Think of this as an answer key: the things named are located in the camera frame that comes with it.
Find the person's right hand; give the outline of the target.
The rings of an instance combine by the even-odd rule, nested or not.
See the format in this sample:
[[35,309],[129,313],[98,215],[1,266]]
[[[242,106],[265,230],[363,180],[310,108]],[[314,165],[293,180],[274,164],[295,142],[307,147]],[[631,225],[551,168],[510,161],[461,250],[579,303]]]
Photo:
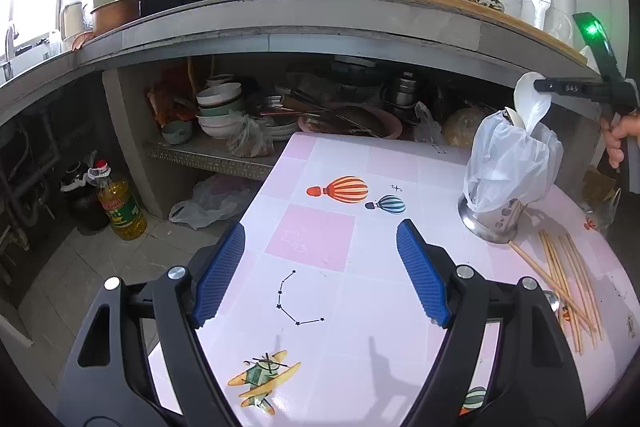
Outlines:
[[620,118],[613,124],[608,118],[600,118],[600,129],[603,135],[605,150],[608,153],[608,165],[613,169],[620,168],[626,154],[623,152],[623,144],[627,138],[639,141],[640,116],[638,110]]

